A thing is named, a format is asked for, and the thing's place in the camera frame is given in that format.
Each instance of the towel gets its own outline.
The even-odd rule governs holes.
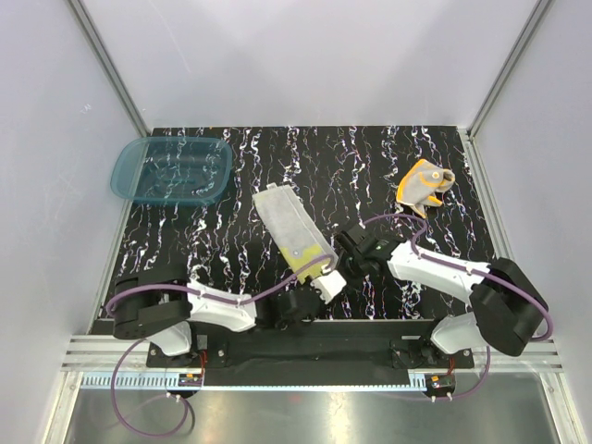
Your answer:
[[[453,184],[452,171],[420,159],[399,184],[397,202],[411,206],[415,213],[426,218],[427,206],[442,205],[436,193],[448,191]]]

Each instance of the cloth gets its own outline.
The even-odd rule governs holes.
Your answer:
[[[427,206],[441,206],[437,192],[445,192],[454,185],[454,173],[420,159],[405,175],[397,189],[397,202],[410,206],[426,218]]]

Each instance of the marble surface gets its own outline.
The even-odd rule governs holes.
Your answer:
[[[420,244],[474,261],[493,257],[454,127],[155,129],[154,135],[223,139],[233,150],[233,174],[221,201],[212,206],[134,204],[107,298],[116,278],[178,262],[186,264],[193,278],[215,288],[252,294],[265,290],[290,271],[254,209],[254,193],[270,182],[290,184],[331,239],[350,219],[402,210],[395,203],[397,186],[420,158],[456,175],[443,207],[428,209],[429,232]],[[378,235],[394,230],[408,238],[415,229],[390,220],[369,228]],[[448,295],[385,278],[347,289],[324,317],[431,318],[465,311],[464,304]]]

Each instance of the blue plastic bin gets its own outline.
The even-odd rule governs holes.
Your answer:
[[[232,149],[205,137],[145,137],[126,146],[113,170],[111,190],[145,204],[211,205],[222,197]]]

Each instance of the white backdrop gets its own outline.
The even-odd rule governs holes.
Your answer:
[[[517,261],[547,299],[592,438],[592,28],[589,0],[555,2],[477,135]]]
[[[63,0],[0,2],[0,428],[41,442],[70,335],[85,333],[136,133]]]
[[[468,126],[535,0],[84,0],[150,127]]]

